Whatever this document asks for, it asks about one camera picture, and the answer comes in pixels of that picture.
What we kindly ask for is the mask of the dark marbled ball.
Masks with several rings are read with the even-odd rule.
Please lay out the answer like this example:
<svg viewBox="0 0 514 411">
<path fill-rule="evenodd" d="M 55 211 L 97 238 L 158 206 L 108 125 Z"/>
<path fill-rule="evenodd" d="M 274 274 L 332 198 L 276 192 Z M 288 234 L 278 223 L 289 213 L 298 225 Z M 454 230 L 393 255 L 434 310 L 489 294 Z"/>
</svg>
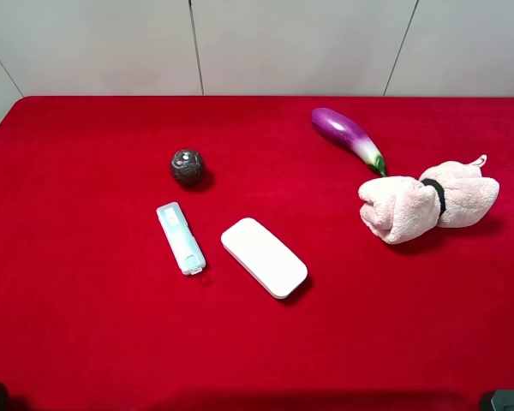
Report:
<svg viewBox="0 0 514 411">
<path fill-rule="evenodd" d="M 204 158 L 196 150 L 179 150 L 170 160 L 170 174 L 181 186 L 191 186 L 200 182 L 205 173 Z"/>
</svg>

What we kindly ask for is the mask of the dark object bottom right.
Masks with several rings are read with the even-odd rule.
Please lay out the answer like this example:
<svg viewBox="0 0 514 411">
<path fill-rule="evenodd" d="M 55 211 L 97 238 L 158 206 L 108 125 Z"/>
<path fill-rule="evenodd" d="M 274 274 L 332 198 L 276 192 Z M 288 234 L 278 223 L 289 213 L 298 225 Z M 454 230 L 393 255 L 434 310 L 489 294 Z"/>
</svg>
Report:
<svg viewBox="0 0 514 411">
<path fill-rule="evenodd" d="M 485 393 L 480 402 L 481 411 L 514 411 L 514 390 L 493 390 Z"/>
</svg>

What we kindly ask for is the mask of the white rounded flat box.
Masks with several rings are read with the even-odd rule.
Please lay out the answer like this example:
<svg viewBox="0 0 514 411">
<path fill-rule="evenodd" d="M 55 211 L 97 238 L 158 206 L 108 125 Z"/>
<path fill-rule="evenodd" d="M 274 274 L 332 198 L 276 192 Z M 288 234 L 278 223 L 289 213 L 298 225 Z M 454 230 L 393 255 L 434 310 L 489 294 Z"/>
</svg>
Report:
<svg viewBox="0 0 514 411">
<path fill-rule="evenodd" d="M 274 298 L 285 299 L 308 276 L 305 264 L 271 231 L 245 217 L 221 235 L 234 259 Z"/>
</svg>

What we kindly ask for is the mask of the white remote controller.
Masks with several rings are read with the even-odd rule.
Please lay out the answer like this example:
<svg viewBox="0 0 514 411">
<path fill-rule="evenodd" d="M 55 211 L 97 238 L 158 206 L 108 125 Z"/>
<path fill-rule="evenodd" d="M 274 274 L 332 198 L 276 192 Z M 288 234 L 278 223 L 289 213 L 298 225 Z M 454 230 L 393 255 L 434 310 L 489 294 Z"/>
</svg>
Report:
<svg viewBox="0 0 514 411">
<path fill-rule="evenodd" d="M 160 206 L 158 220 L 176 263 L 185 276 L 195 275 L 206 267 L 206 260 L 177 202 Z"/>
</svg>

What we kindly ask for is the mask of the purple toy eggplant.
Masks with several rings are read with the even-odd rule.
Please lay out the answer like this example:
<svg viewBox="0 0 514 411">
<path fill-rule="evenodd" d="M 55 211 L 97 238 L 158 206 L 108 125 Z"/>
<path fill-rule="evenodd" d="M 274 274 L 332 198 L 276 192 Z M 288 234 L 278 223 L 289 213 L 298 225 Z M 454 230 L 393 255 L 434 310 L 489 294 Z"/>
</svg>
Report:
<svg viewBox="0 0 514 411">
<path fill-rule="evenodd" d="M 386 177 L 386 162 L 368 134 L 347 116 L 327 108 L 316 108 L 311 113 L 314 130 L 322 137 L 352 151 L 378 176 Z"/>
</svg>

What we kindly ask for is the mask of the red table cloth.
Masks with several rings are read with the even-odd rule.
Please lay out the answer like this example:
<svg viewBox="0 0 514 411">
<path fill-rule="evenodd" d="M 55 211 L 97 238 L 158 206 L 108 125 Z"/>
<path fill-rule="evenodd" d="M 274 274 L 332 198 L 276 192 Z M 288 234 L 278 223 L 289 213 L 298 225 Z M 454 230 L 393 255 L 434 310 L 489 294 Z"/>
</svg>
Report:
<svg viewBox="0 0 514 411">
<path fill-rule="evenodd" d="M 392 174 L 487 155 L 490 212 L 390 247 L 344 113 Z M 206 173 L 170 174 L 182 149 Z M 181 273 L 156 210 L 206 260 Z M 251 217 L 308 268 L 270 295 L 221 243 Z M 0 123 L 0 383 L 14 410 L 475 410 L 514 389 L 514 98 L 28 97 Z"/>
</svg>

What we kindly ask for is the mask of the pink rolled towel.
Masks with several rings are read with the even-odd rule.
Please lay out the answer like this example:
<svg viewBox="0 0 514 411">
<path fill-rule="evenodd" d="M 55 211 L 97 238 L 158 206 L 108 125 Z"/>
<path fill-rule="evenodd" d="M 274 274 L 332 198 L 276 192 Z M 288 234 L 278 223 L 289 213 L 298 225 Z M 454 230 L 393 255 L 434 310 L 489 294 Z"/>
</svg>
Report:
<svg viewBox="0 0 514 411">
<path fill-rule="evenodd" d="M 373 179 L 358 189 L 360 216 L 371 232 L 387 244 L 414 240 L 435 227 L 457 229 L 478 223 L 499 195 L 499 183 L 481 173 L 487 156 L 463 164 L 448 161 L 425 170 L 420 178 L 391 176 Z M 445 190 L 446 210 L 439 217 L 439 199 L 431 178 Z"/>
</svg>

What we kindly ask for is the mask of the black hair band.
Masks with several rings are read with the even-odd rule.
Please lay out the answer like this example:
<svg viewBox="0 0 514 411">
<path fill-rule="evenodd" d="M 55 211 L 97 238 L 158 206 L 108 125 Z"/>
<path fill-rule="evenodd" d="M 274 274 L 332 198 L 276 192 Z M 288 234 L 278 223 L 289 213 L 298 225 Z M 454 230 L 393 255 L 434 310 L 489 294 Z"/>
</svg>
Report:
<svg viewBox="0 0 514 411">
<path fill-rule="evenodd" d="M 444 212 L 446 210 L 444 188 L 441 186 L 441 184 L 439 182 L 437 182 L 436 180 L 431 179 L 431 178 L 424 178 L 421 180 L 421 183 L 424 186 L 433 187 L 434 190 L 436 191 L 436 194 L 438 195 L 438 199 L 439 199 L 439 217 L 442 217 L 442 215 L 444 214 Z"/>
</svg>

